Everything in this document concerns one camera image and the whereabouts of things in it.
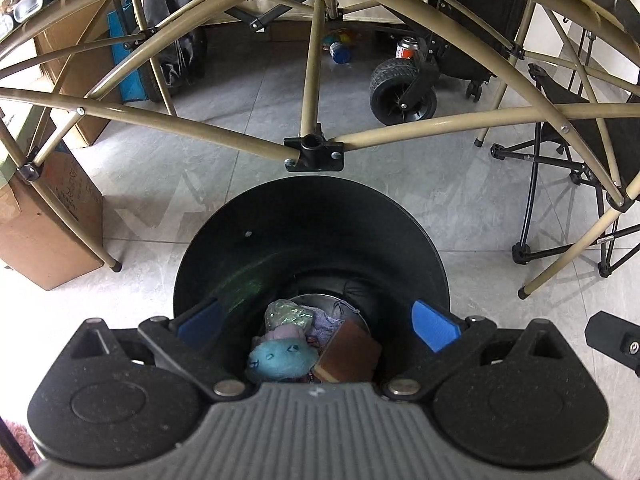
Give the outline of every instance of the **blue container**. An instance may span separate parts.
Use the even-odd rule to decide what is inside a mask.
[[[133,16],[133,6],[130,0],[127,0],[123,5],[123,10],[127,18],[128,14]],[[107,21],[109,23],[109,34],[112,38],[118,36],[124,36],[122,30],[122,24],[118,19],[118,15],[115,10],[107,15]],[[118,64],[129,55],[129,51],[125,49],[122,44],[111,45],[111,53],[113,54],[113,62]],[[140,81],[140,74],[138,70],[130,73],[119,85],[120,93],[122,94],[122,101],[127,103],[130,101],[146,101],[148,99],[145,89]]]

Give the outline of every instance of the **black round pad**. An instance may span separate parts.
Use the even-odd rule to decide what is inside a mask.
[[[199,393],[182,377],[97,357],[56,364],[31,399],[28,421],[46,456],[113,468],[171,451],[201,415]]]
[[[433,409],[455,444],[481,460],[515,468],[589,456],[609,417],[591,377],[550,358],[466,370],[439,388]]]

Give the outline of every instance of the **stroller wheel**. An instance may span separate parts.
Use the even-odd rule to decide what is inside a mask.
[[[418,67],[411,59],[389,59],[376,67],[369,86],[371,111],[386,126],[410,123],[433,117],[438,106],[436,94],[429,88],[411,108],[401,108],[399,101],[418,77]]]
[[[481,95],[482,95],[482,84],[477,83],[475,81],[471,81],[469,85],[466,87],[465,97],[469,99],[471,96],[473,96],[474,102],[477,103],[480,100]]]

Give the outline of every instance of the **folding chair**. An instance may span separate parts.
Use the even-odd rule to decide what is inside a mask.
[[[543,68],[536,64],[531,63],[529,65],[529,75],[535,81],[536,87],[541,89],[553,104],[588,103],[588,101],[580,97],[580,95],[575,94],[569,89],[558,84]],[[574,78],[572,77],[569,83],[569,88],[571,88],[573,81]],[[578,92],[582,92],[582,84],[580,85]],[[640,103],[640,98],[631,94],[627,102]],[[618,163],[618,169],[620,171],[620,189],[624,192],[626,190],[626,186],[640,171],[640,119],[616,118],[606,119],[604,121],[606,122],[606,127],[609,131],[609,137],[611,139],[613,151]],[[607,155],[596,120],[576,120],[571,122],[580,136],[584,139],[584,142],[595,154],[596,158],[606,166]],[[566,155],[566,160],[563,158],[541,156],[540,145],[542,142],[556,142],[558,144],[556,151],[559,154],[564,153]],[[521,151],[530,147],[533,147],[532,155]],[[532,163],[529,197],[527,200],[524,224],[522,226],[522,234],[520,235],[520,241],[511,248],[511,256],[515,263],[526,265],[531,260],[564,253],[571,247],[571,245],[564,245],[543,251],[532,252],[529,245],[527,245],[531,215],[533,213],[533,206],[536,198],[538,167],[540,164],[548,164],[558,168],[567,168],[570,170],[569,176],[574,184],[577,186],[585,184],[587,186],[594,187],[596,192],[598,216],[601,218],[604,215],[604,190],[602,184],[584,162],[572,160],[569,145],[548,123],[536,123],[535,137],[532,140],[521,142],[508,148],[505,148],[500,144],[494,144],[491,148],[491,155],[493,158],[497,158],[498,160],[516,158],[518,160],[526,160],[527,162]],[[603,278],[610,276],[614,270],[623,265],[632,256],[634,256],[634,254],[640,251],[640,244],[638,244],[618,261],[613,264],[611,263],[615,240],[638,231],[640,231],[640,224],[619,230],[618,219],[616,218],[611,232],[608,234],[603,232],[594,242],[591,243],[591,246],[600,245],[600,262],[598,263],[598,270]]]

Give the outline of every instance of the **cardboard box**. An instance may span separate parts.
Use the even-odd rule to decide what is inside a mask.
[[[34,38],[37,53],[46,54],[75,45],[101,4],[102,2],[96,2],[78,10],[38,34]],[[108,24],[105,13],[95,27],[89,41],[105,35],[107,31]],[[50,87],[47,91],[50,91],[57,81],[65,59],[59,58],[41,65]],[[111,49],[108,47],[76,54],[70,63],[70,72],[66,76],[60,93],[75,97],[84,97],[114,67]],[[117,87],[114,88],[103,101],[121,103],[120,90]],[[60,125],[66,122],[68,115],[69,112],[65,110],[53,110],[51,118],[56,125]],[[65,136],[65,142],[71,149],[91,146],[108,123],[107,119],[85,116]]]
[[[24,128],[33,133],[41,111],[33,107]],[[50,124],[49,135],[53,130]],[[102,195],[63,143],[45,162],[41,179],[80,225],[102,240]],[[102,266],[17,174],[0,187],[0,260],[45,290]]]

